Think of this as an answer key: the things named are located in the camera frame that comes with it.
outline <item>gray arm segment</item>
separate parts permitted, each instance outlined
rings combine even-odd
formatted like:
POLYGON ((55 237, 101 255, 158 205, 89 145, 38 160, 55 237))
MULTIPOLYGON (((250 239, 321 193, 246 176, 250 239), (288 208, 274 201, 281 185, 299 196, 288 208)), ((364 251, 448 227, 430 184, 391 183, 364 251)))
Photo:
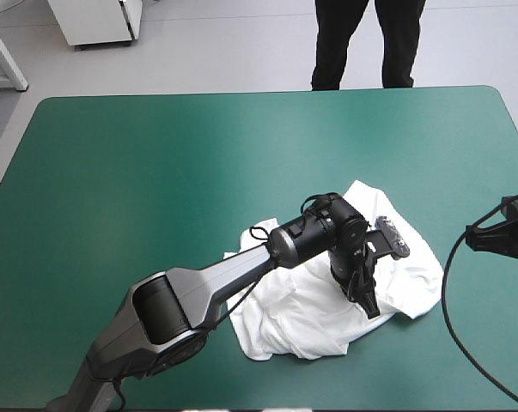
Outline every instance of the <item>gray arm segment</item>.
POLYGON ((201 270, 174 268, 165 275, 192 328, 209 327, 220 317, 222 303, 274 268, 260 245, 201 270))

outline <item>person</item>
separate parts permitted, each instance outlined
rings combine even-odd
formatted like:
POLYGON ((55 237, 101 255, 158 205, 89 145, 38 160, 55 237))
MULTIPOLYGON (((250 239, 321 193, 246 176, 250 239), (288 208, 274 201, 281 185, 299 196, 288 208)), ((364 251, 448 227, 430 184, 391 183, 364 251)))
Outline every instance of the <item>person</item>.
MULTIPOLYGON (((375 0, 384 38, 382 85, 413 86, 411 67, 417 55, 419 19, 425 0, 375 0)), ((315 0, 318 21, 313 90, 338 90, 346 65, 350 37, 363 17, 368 0, 315 0)))

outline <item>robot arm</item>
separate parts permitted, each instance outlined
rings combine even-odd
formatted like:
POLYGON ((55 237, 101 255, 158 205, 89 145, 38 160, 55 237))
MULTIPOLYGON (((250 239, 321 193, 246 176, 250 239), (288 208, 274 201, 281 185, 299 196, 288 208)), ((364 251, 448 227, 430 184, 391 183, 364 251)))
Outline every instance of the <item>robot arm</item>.
POLYGON ((46 410, 106 411, 124 378, 155 375, 201 350, 229 297, 277 267, 295 268, 323 251, 329 251, 332 275, 347 299, 368 318, 379 316, 377 259, 407 257, 407 245, 384 217, 368 232, 368 222, 336 193, 310 200, 300 216, 272 230, 262 245, 201 270, 173 268, 131 286, 91 345, 68 394, 50 401, 46 410))

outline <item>black cable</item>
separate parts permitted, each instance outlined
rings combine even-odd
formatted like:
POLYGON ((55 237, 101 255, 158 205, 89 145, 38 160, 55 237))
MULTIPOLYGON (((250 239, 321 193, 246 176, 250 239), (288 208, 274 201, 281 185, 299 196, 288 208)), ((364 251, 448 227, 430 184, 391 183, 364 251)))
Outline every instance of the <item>black cable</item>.
POLYGON ((125 408, 125 404, 127 403, 127 400, 125 399, 125 395, 121 391, 121 380, 115 379, 113 381, 113 389, 115 390, 115 393, 118 394, 119 399, 121 399, 121 404, 117 409, 114 409, 113 412, 121 412, 125 408))
MULTIPOLYGON (((512 196, 505 200, 505 202, 501 203, 497 207, 495 207, 493 210, 488 212, 486 215, 482 216, 480 219, 478 219, 474 224, 471 226, 471 228, 478 227, 478 225, 484 223, 488 219, 490 219, 495 213, 497 213, 499 210, 507 206, 508 204, 512 203, 513 201, 518 200, 518 195, 512 196)), ((446 326, 448 327, 449 335, 454 340, 455 344, 459 347, 460 351, 463 353, 463 355, 478 369, 480 373, 482 373, 492 384, 494 384, 497 388, 499 388, 505 395, 512 398, 515 402, 518 403, 518 396, 511 391, 509 388, 507 388, 505 385, 503 385, 501 382, 499 382, 497 379, 495 379, 490 373, 488 373, 479 363, 478 361, 471 355, 471 353, 465 348, 465 345, 461 342, 461 340, 457 337, 457 334, 455 333, 454 327, 451 323, 451 320, 449 319, 448 314, 448 304, 446 301, 446 287, 448 285, 448 276, 449 276, 449 268, 451 267, 451 263, 454 260, 455 253, 457 252, 457 249, 459 248, 460 244, 463 242, 463 240, 466 237, 466 232, 462 233, 461 236, 457 239, 457 241, 454 244, 454 247, 452 247, 451 252, 448 256, 448 261, 446 262, 446 266, 444 267, 444 275, 442 278, 442 312, 444 315, 444 322, 446 323, 446 326)))
POLYGON ((261 226, 251 226, 249 228, 249 234, 251 235, 251 237, 253 239, 256 239, 256 240, 266 240, 266 241, 270 241, 270 234, 268 233, 268 231, 266 229, 264 229, 263 227, 261 226), (266 237, 265 238, 260 238, 259 236, 257 236, 256 234, 253 233, 253 230, 260 230, 261 232, 263 232, 266 237))
POLYGON ((243 303, 243 300, 246 299, 247 296, 249 296, 249 294, 251 294, 251 292, 253 291, 253 289, 256 288, 256 286, 259 284, 260 282, 260 279, 257 279, 250 287, 248 290, 246 290, 246 292, 243 294, 243 296, 241 296, 241 298, 235 302, 235 305, 233 305, 228 311, 226 311, 226 313, 224 313, 216 322, 215 324, 210 327, 206 333, 209 333, 211 332, 212 330, 216 329, 216 327, 221 324, 221 322, 223 322, 228 316, 230 316, 232 314, 232 312, 235 310, 236 307, 238 307, 239 305, 241 305, 241 303, 243 303))

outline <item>floor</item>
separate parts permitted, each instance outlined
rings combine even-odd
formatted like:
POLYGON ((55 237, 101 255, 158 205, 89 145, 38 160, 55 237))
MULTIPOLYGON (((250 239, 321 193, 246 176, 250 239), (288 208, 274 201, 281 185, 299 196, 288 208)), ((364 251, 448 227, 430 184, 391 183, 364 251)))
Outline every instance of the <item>floor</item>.
MULTIPOLYGON (((67 46, 46 0, 0 14, 0 35, 30 83, 26 93, 0 92, 0 181, 46 97, 309 89, 312 0, 143 1, 140 40, 100 50, 67 46)), ((429 0, 422 23, 416 86, 491 85, 518 129, 518 0, 429 0)), ((380 87, 381 56, 370 4, 341 87, 380 87)))

